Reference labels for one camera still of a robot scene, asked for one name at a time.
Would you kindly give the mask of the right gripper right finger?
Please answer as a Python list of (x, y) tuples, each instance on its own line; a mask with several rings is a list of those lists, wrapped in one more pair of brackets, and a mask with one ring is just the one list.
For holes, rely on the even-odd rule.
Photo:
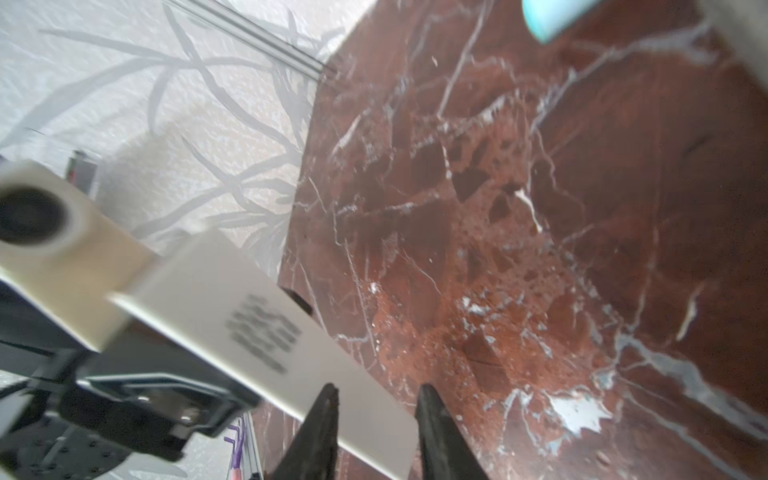
[(434, 386), (420, 386), (415, 418), (424, 480), (489, 479)]

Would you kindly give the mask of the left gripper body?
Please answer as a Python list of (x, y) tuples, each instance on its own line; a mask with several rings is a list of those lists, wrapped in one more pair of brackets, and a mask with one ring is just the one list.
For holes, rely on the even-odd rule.
[(96, 479), (132, 454), (177, 462), (195, 434), (215, 437), (262, 399), (167, 340), (128, 331), (92, 352), (1, 287), (1, 472)]

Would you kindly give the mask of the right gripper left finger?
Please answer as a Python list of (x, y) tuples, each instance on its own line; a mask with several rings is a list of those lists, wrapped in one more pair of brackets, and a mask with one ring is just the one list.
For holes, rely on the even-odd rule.
[(339, 390), (323, 386), (283, 458), (273, 480), (333, 480), (338, 458)]

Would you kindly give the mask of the slim white remote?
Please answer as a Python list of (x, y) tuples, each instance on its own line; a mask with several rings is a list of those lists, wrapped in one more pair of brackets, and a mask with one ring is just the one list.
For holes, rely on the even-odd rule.
[(408, 477), (413, 416), (222, 232), (189, 237), (109, 298), (296, 419), (334, 384), (341, 446), (391, 479)]

